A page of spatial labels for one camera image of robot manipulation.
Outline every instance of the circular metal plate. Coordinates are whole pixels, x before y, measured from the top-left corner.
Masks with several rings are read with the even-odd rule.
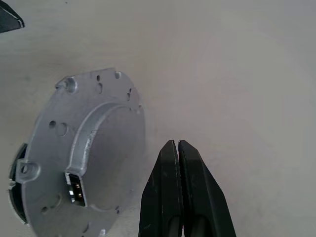
[[[57,83],[16,167],[37,236],[105,234],[133,194],[144,148],[144,111],[127,75],[105,69]]]

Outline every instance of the cast aluminum part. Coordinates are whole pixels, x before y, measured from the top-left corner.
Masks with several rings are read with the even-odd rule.
[[[39,115],[9,189],[21,186],[38,237],[105,235],[133,194],[144,149],[144,110],[127,75],[110,68],[66,77]]]

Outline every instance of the mounting hole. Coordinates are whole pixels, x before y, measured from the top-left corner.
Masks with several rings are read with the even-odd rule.
[[[121,75],[122,75],[121,72],[115,72],[115,73],[114,73],[114,76],[115,76],[116,79],[120,79],[120,76],[121,76]]]
[[[27,164],[23,165],[21,168],[21,173],[22,174],[26,174],[27,172],[29,172],[29,167]]]
[[[92,222],[88,222],[87,226],[84,228],[84,230],[82,231],[82,233],[86,233],[86,232],[89,230],[91,224],[92,224]]]
[[[102,83],[98,83],[98,84],[97,84],[96,90],[97,90],[97,93],[98,93],[98,94],[101,94],[101,93],[102,93],[102,90],[103,90],[103,85],[102,85]]]
[[[66,123],[62,122],[57,125],[56,133],[58,136],[66,135],[67,131],[68,131],[68,126]]]
[[[54,128],[56,126],[56,121],[52,120],[49,122],[49,128]]]
[[[45,214],[47,213],[47,211],[48,211],[48,207],[47,207],[47,206],[43,207],[43,208],[40,210],[41,214],[43,214],[43,215],[45,215]]]
[[[105,234],[107,233],[107,231],[105,230],[105,229],[102,229],[101,231],[100,231],[100,236],[105,236]]]
[[[68,91],[69,93],[75,92],[75,90],[77,88],[77,84],[73,78],[65,79],[63,86],[64,86],[65,90]]]
[[[57,194],[54,199],[52,200],[52,205],[50,206],[50,208],[54,209],[56,207],[58,207],[61,203],[61,195]]]

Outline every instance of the white surface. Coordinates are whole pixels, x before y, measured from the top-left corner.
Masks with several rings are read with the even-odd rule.
[[[238,237],[316,236],[314,1],[8,3],[26,28],[0,34],[2,236],[32,236],[8,206],[7,175],[55,83],[111,66],[147,104],[140,188],[164,143],[185,139],[222,188]],[[110,237],[137,236],[139,201]]]

